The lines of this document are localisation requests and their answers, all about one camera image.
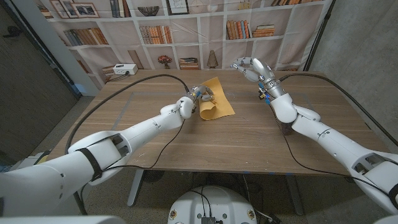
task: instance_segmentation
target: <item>bowl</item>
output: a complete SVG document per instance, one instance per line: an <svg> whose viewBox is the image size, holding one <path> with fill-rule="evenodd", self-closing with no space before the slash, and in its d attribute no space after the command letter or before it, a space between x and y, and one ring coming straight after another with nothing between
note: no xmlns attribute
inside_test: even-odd
<svg viewBox="0 0 398 224"><path fill-rule="evenodd" d="M156 16L157 12L159 11L159 6L138 7L138 10L139 10L144 16Z"/></svg>

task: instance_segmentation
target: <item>white box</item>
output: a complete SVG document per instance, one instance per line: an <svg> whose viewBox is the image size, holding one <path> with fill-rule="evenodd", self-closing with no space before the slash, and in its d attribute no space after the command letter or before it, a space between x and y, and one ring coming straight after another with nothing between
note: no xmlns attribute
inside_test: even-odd
<svg viewBox="0 0 398 224"><path fill-rule="evenodd" d="M135 75L138 71L136 64L117 64L113 67L114 73L116 75L124 75L129 72L129 75Z"/></svg>

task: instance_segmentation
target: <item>wooden table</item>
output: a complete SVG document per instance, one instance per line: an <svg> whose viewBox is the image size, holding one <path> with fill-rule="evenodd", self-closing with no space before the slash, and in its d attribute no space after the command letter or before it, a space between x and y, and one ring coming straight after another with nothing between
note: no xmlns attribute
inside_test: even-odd
<svg viewBox="0 0 398 224"><path fill-rule="evenodd" d="M110 94L150 75L168 73L181 78L189 88L218 77L235 115L204 121L198 110L185 124L178 137L162 153L156 170L202 172L240 172L258 174L323 175L298 165L290 155L274 115L264 100L258 98L258 85L246 80L237 71L222 70L139 70L136 75L118 82L107 83L82 116ZM291 72L275 72L277 78ZM370 149L387 151L385 145L366 126L359 114L331 84L312 77L290 77L283 82L296 105L316 111L322 122ZM73 142L102 130L123 130L159 114L160 109L175 103L185 94L182 84L169 77L139 83L115 96L95 111L80 127ZM62 156L70 131L49 155ZM150 167L161 149L176 134L176 130L157 136L137 150L130 165ZM348 174L315 141L293 133L287 136L292 152L303 165L331 172ZM135 201L142 170L137 172L128 205ZM299 198L296 183L288 178L293 200Z"/></svg>

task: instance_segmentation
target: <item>gray wall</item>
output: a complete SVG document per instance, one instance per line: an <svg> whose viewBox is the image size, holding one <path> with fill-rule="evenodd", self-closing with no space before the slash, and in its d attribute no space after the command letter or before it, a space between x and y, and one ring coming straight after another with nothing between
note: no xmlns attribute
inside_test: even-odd
<svg viewBox="0 0 398 224"><path fill-rule="evenodd" d="M398 1L336 0L310 71L324 72L398 139ZM398 147L356 109L398 153Z"/></svg>

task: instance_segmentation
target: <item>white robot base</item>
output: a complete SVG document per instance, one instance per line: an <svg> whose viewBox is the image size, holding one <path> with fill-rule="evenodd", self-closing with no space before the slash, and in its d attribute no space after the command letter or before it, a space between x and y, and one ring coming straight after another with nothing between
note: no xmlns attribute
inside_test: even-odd
<svg viewBox="0 0 398 224"><path fill-rule="evenodd" d="M177 199L170 209L167 223L256 224L257 219L252 205L240 194L225 187L209 185L203 186L203 190L197 187Z"/></svg>

